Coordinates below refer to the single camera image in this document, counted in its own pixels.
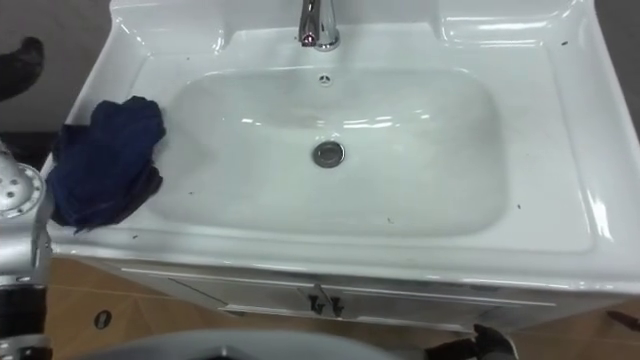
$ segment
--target drain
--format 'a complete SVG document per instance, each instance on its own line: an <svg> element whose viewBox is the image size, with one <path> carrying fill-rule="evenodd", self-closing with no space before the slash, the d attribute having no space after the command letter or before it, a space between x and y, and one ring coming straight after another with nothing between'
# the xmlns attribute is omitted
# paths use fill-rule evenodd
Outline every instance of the drain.
<svg viewBox="0 0 640 360"><path fill-rule="evenodd" d="M331 77L327 74L322 74L318 77L318 82L320 83L321 86L324 87L328 87L331 86L331 84L333 84L333 80L331 80Z"/></svg>
<svg viewBox="0 0 640 360"><path fill-rule="evenodd" d="M325 141L313 149L313 162L316 165L331 169L344 160L344 147L335 141Z"/></svg>

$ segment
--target blue cloth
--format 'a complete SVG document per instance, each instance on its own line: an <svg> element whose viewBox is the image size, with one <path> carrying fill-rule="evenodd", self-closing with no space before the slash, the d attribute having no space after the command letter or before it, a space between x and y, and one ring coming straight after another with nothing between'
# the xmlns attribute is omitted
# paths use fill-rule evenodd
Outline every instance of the blue cloth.
<svg viewBox="0 0 640 360"><path fill-rule="evenodd" d="M89 126L65 125L47 177L54 221L80 231L135 212L162 183L152 155L165 134L158 104L135 96L123 104L101 102Z"/></svg>

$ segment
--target faucet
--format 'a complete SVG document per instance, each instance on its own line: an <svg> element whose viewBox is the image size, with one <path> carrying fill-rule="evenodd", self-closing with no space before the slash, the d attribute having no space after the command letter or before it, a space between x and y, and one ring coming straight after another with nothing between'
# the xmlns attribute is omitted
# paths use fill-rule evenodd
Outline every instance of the faucet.
<svg viewBox="0 0 640 360"><path fill-rule="evenodd" d="M303 0L298 41L318 51L331 51L340 45L333 0Z"/></svg>

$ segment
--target floor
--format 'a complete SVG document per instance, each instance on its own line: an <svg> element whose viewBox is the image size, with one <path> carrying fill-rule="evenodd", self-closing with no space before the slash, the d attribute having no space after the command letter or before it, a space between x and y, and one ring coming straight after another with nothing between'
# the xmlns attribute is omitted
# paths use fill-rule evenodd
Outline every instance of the floor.
<svg viewBox="0 0 640 360"><path fill-rule="evenodd" d="M231 317L68 259L54 260L51 284L47 333L56 359L156 334L202 328L324 332L385 348L428 347L456 339L456 334L416 328L263 315ZM615 309L638 316L640 299ZM94 319L103 310L111 312L112 320L99 330ZM603 310L511 335L524 360L640 359L640 333L613 323Z"/></svg>

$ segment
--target sink basin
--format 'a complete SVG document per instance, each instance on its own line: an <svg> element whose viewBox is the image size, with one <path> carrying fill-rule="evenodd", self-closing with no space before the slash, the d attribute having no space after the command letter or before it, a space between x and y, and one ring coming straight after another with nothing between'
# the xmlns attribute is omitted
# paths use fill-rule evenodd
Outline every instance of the sink basin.
<svg viewBox="0 0 640 360"><path fill-rule="evenodd" d="M222 72L178 89L165 109L158 165L179 171L149 207L167 221L436 236L482 230L505 211L500 114L462 71ZM327 140L345 149L331 169L312 159Z"/></svg>
<svg viewBox="0 0 640 360"><path fill-rule="evenodd" d="M336 0L341 45L321 53L296 39L301 0L114 0L68 122L156 100L165 183L123 223L54 239L244 266L636 264L640 151L593 1L400 2Z"/></svg>

